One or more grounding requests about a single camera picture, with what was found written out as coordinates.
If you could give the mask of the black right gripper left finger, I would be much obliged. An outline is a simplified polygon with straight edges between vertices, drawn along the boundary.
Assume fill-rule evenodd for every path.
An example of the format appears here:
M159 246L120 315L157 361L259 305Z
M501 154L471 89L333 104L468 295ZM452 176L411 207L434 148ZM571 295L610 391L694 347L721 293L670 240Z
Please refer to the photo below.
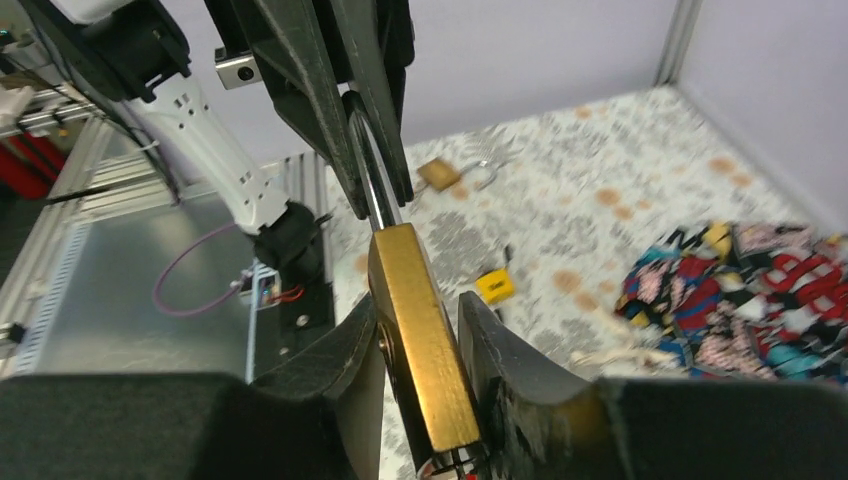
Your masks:
M212 372L23 375L1 384L5 479L375 479L376 314L252 383Z

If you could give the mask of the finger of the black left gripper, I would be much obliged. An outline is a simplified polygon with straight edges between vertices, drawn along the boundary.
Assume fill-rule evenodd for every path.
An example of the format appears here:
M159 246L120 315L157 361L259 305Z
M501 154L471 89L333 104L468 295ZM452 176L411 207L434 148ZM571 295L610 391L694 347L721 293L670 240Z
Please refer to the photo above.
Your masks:
M331 3L355 90L386 165L399 205L414 197L401 138L406 68L414 60L414 28L407 1Z
M331 166L362 220L368 207L328 41L313 1L208 1L228 52L251 53L277 115Z

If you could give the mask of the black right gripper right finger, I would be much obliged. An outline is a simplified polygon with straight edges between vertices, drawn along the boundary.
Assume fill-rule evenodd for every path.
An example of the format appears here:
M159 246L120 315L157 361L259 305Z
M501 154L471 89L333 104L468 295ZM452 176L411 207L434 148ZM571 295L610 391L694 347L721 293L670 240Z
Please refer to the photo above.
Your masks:
M478 401L482 479L843 479L847 395L817 382L584 380L474 293L459 347Z

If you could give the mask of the brass padlock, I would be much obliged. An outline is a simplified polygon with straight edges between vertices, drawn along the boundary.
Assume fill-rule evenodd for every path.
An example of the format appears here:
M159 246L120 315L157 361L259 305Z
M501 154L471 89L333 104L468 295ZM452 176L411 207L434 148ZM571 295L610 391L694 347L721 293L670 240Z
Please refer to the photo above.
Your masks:
M416 173L422 182L422 185L417 190L423 191L424 189L431 188L441 192L457 185L463 179L464 175L474 170L480 170L487 174L485 179L475 183L474 189L480 191L486 189L495 181L500 168L501 165L492 160L479 160L469 163L462 168L457 168L443 158L436 157L417 168Z
M455 334L414 226L403 220L365 104L342 96L373 231L368 282L393 395L419 479L467 479L485 456Z

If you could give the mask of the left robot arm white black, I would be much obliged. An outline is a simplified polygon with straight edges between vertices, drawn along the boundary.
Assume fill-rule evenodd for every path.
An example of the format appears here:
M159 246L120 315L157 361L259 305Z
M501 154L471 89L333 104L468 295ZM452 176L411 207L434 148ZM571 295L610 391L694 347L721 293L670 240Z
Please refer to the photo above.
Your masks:
M162 134L274 268L315 259L318 227L222 124L159 1L26 1L95 91ZM249 54L277 115L325 159L353 213L393 225L414 193L401 139L414 29L405 1L209 1L228 53Z

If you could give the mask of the yellow small padlock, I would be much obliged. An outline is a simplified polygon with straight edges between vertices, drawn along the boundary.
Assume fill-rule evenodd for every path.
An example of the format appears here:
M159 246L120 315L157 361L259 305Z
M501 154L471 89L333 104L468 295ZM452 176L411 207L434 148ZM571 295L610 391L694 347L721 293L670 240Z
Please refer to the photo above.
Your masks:
M485 267L475 279L475 286L487 305L495 305L511 298L516 291L509 272L513 249L507 244L503 250L503 262L497 267Z

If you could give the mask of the colourful comic print cloth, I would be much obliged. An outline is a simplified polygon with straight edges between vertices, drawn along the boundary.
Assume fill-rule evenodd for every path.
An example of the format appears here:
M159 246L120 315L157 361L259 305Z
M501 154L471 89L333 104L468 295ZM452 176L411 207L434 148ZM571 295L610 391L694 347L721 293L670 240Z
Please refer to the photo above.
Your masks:
M847 383L847 238L808 224L679 227L633 264L604 323L631 362L693 377Z

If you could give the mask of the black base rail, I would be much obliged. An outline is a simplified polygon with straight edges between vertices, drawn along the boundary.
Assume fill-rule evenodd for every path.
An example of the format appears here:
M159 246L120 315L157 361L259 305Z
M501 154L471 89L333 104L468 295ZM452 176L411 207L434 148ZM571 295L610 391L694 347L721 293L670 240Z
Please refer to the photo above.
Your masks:
M327 215L289 201L282 217L253 239L259 271L253 281L247 379L287 363L335 326Z

